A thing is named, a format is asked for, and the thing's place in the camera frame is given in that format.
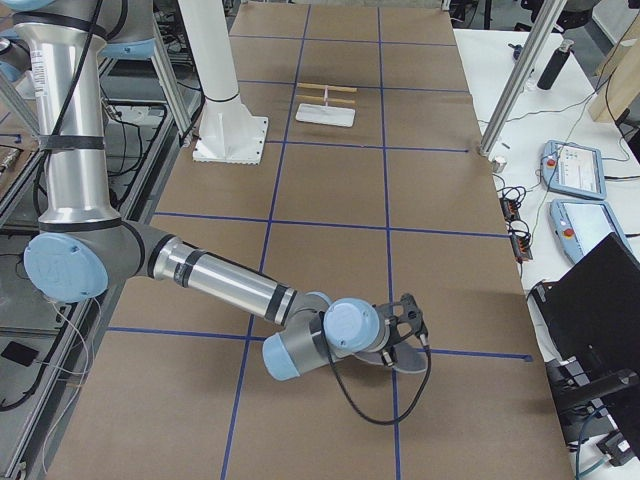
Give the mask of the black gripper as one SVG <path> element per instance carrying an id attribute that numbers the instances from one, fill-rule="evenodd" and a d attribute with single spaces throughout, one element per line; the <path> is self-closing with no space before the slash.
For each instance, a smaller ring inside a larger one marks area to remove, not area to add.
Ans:
<path id="1" fill-rule="evenodd" d="M 398 329 L 390 329 L 388 338 L 379 355 L 382 364 L 395 370 L 414 370 L 415 351 L 408 343 L 411 332 L 401 333 Z"/>

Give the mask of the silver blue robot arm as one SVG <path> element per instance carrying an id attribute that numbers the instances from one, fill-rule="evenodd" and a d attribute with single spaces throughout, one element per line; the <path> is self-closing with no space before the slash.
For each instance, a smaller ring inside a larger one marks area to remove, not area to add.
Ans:
<path id="1" fill-rule="evenodd" d="M 148 1 L 13 1 L 13 26 L 30 53 L 46 154 L 46 211 L 24 256 L 32 283 L 73 303 L 137 276 L 169 280 L 212 295 L 279 326 L 262 346 L 280 381 L 347 357 L 420 373 L 428 365 L 399 330 L 427 338 L 414 298 L 372 305 L 299 292 L 262 273 L 145 223 L 110 202 L 97 60 L 152 57 L 157 50 Z"/>

